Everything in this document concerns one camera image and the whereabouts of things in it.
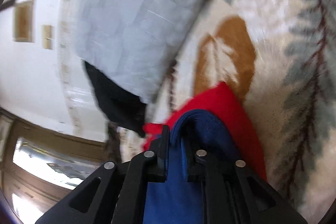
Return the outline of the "red and blue sweater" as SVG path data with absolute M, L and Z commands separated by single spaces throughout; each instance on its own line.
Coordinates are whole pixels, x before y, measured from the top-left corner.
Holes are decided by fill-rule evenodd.
M 244 160 L 266 179 L 264 153 L 244 107 L 224 82 L 190 99 L 165 123 L 170 128 L 167 180 L 147 187 L 144 223 L 202 223 L 202 192 L 197 182 L 187 181 L 186 145 L 224 157 Z

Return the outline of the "wooden mirrored wardrobe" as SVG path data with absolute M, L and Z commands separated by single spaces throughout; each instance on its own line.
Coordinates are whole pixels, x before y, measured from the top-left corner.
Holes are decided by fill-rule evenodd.
M 1 223 L 35 223 L 105 161 L 121 162 L 120 139 L 106 142 L 48 130 L 1 109 Z

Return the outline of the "black garment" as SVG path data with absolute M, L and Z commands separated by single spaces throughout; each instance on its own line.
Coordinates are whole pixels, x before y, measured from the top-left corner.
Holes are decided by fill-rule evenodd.
M 108 120 L 144 138 L 146 133 L 143 126 L 147 104 L 138 96 L 115 84 L 90 63 L 84 61 L 83 64 L 93 86 L 97 104 Z

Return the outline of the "leaf pattern plush blanket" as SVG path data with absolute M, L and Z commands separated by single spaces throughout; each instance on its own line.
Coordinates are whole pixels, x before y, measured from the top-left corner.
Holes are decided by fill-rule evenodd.
M 246 164 L 308 223 L 334 221 L 335 0 L 210 0 L 150 108 L 150 138 L 208 89 Z

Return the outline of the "grey quilted pillow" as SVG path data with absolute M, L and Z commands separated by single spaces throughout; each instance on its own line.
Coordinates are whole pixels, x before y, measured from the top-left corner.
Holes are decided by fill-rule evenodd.
M 118 86 L 155 100 L 205 0 L 78 0 L 78 57 Z

